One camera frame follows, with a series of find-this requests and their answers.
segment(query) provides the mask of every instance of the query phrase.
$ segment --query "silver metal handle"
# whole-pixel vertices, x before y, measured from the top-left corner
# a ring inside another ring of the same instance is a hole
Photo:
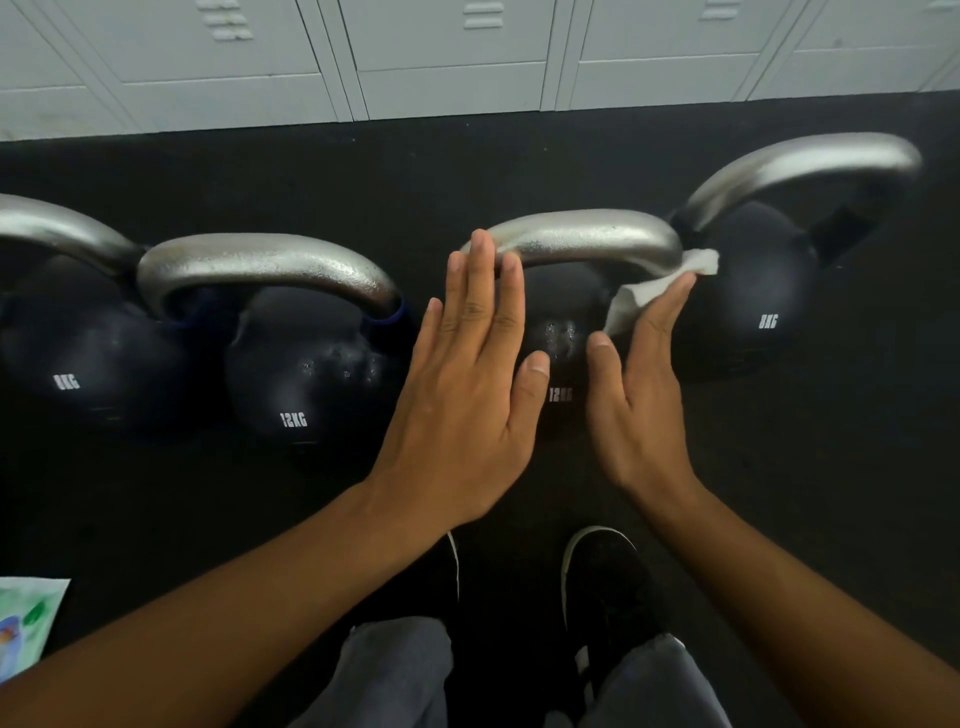
[[[0,195],[0,237],[75,257],[113,278],[131,273],[147,250],[92,217],[15,195]]]
[[[629,209],[574,209],[518,217],[488,229],[499,268],[514,252],[525,266],[590,260],[634,263],[654,276],[680,267],[684,249],[659,217]],[[469,250],[469,243],[463,251]]]
[[[920,172],[923,158],[906,139],[887,133],[802,136],[731,162],[690,195],[674,215],[679,227],[703,231],[725,212],[765,189],[813,177],[851,175],[898,191]]]
[[[221,232],[188,235],[151,248],[136,282],[161,319],[176,318],[171,296],[198,286],[243,283],[294,286],[332,293],[374,319],[393,316],[402,298],[383,270],[359,253],[301,235]]]

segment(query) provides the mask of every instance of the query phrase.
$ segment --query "person's left forearm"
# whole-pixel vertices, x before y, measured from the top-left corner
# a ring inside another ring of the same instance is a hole
[[[444,533],[353,486],[269,543],[0,686],[0,725],[213,726]]]

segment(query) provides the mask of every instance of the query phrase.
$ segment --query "black kettlebell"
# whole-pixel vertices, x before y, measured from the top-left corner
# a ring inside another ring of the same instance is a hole
[[[498,268],[508,251],[524,265],[526,325],[517,361],[536,350],[550,355],[550,386],[540,423],[547,433],[562,430],[583,410],[587,338],[603,328],[616,288],[593,264],[630,263],[659,278],[680,266],[680,240],[659,217],[622,209],[527,215],[495,225],[489,233]],[[469,250],[469,243],[463,250]]]
[[[13,195],[0,195],[0,237],[57,254],[4,301],[0,346],[13,380],[115,430],[158,433],[205,418],[223,392],[206,303],[191,302],[180,325],[151,316],[134,285],[146,247],[74,210]]]
[[[738,376],[768,363],[793,338],[817,272],[879,225],[920,172],[920,152],[884,133],[806,136],[731,162],[671,218],[684,247],[720,254],[674,327],[672,359],[681,380]],[[800,229],[752,200],[787,182],[849,178],[852,199]]]
[[[251,289],[225,367],[237,418],[254,432],[331,450],[382,442],[417,332],[370,260],[298,235],[191,235],[147,252],[137,284],[173,321],[188,290]]]

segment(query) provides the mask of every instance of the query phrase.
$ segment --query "gray pants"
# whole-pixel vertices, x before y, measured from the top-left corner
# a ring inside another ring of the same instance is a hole
[[[407,617],[357,627],[326,690],[290,728],[446,728],[444,680],[453,669],[441,622]],[[572,728],[550,713],[544,728]],[[684,646],[660,635],[629,652],[579,728],[730,728],[707,678]]]

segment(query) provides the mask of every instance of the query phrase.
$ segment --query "shoe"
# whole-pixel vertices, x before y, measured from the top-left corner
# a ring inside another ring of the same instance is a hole
[[[594,525],[566,545],[561,600],[589,707],[624,656],[663,632],[655,616],[653,582],[630,539]]]
[[[353,625],[402,617],[433,617],[450,631],[460,602],[460,559],[453,533],[369,595],[348,614]]]

